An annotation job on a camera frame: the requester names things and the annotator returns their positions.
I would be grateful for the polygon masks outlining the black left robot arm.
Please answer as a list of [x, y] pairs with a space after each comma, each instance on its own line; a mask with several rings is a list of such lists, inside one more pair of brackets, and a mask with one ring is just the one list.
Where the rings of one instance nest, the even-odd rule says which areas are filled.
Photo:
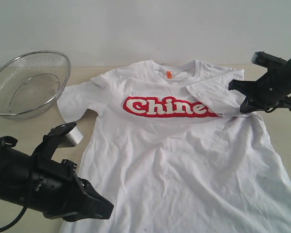
[[109, 219], [114, 205], [102, 197], [86, 179], [77, 176], [77, 165], [64, 159], [27, 154], [3, 145], [0, 140], [0, 199], [20, 206], [31, 191], [29, 209], [45, 218], [67, 222], [82, 219]]

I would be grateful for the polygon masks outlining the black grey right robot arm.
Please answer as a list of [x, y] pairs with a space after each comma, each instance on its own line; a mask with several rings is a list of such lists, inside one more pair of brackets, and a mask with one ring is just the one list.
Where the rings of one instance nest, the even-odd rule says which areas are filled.
[[228, 90], [237, 90], [245, 95], [240, 105], [240, 112], [271, 113], [280, 108], [291, 111], [291, 59], [286, 61], [263, 51], [257, 51], [251, 63], [266, 68], [267, 72], [256, 81], [233, 79], [228, 84]]

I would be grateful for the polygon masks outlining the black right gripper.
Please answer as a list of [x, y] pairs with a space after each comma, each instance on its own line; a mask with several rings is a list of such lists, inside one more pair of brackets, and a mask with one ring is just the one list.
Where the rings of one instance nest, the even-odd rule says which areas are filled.
[[242, 114], [291, 109], [291, 76], [267, 72], [256, 81], [233, 79], [228, 90], [236, 90], [246, 96], [240, 105]]

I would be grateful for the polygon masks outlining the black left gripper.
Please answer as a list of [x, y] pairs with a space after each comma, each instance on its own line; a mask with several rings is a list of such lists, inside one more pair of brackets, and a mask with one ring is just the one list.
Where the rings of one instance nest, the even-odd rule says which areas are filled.
[[101, 196], [89, 181], [77, 176], [77, 165], [38, 159], [32, 174], [29, 208], [45, 218], [62, 218], [67, 222], [82, 219], [110, 219], [114, 205]]

